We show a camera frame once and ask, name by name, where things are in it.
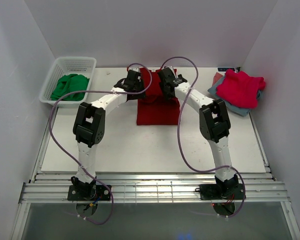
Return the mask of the dark red t shirt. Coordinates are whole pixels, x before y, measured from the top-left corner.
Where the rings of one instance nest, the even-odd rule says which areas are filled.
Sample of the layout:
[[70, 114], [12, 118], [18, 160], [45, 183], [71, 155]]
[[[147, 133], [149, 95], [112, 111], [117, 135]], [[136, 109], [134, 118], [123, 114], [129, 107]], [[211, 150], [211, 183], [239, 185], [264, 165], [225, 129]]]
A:
[[149, 87], [145, 98], [137, 101], [138, 126], [176, 126], [180, 114], [180, 103], [177, 98], [166, 99], [160, 88], [158, 70], [148, 72], [140, 69], [144, 85]]

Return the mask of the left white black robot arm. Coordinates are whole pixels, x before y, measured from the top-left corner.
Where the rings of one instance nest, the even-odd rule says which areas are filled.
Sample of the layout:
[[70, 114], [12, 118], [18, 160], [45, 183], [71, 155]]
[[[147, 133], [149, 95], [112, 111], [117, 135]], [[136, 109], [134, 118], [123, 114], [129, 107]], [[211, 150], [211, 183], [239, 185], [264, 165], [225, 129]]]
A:
[[131, 68], [127, 76], [113, 86], [112, 93], [91, 103], [83, 102], [79, 105], [73, 133], [77, 141], [80, 166], [76, 175], [71, 178], [69, 200], [84, 201], [96, 198], [96, 152], [105, 135], [106, 115], [129, 100], [144, 98], [144, 89], [140, 69]]

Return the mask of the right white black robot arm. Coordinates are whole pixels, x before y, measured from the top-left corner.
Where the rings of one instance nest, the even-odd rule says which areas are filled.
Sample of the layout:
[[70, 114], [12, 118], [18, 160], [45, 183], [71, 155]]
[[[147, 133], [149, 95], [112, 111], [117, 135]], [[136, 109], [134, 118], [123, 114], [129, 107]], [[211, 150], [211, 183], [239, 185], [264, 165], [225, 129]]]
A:
[[158, 71], [159, 86], [167, 99], [177, 98], [189, 105], [199, 115], [199, 130], [208, 141], [215, 167], [214, 184], [201, 184], [196, 188], [201, 200], [241, 199], [240, 174], [233, 167], [229, 134], [231, 122], [223, 100], [213, 100], [195, 90], [182, 75], [177, 75], [169, 66]]

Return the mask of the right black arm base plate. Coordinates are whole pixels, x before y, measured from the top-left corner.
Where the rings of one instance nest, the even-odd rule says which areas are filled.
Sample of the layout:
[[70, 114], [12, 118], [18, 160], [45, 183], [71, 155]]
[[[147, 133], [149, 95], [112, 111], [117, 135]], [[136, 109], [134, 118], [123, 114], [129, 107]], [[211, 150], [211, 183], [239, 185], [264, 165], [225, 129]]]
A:
[[200, 184], [194, 191], [199, 193], [201, 200], [242, 200], [246, 198], [241, 183], [228, 190], [222, 189], [216, 183]]

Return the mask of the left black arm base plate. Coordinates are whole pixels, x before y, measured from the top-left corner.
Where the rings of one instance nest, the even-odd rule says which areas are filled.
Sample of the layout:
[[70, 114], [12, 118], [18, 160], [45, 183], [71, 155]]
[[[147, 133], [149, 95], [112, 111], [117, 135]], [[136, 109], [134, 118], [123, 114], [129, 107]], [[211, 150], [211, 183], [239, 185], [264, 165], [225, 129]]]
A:
[[110, 201], [110, 191], [103, 185], [92, 185], [88, 188], [79, 188], [71, 185], [68, 190], [68, 201]]

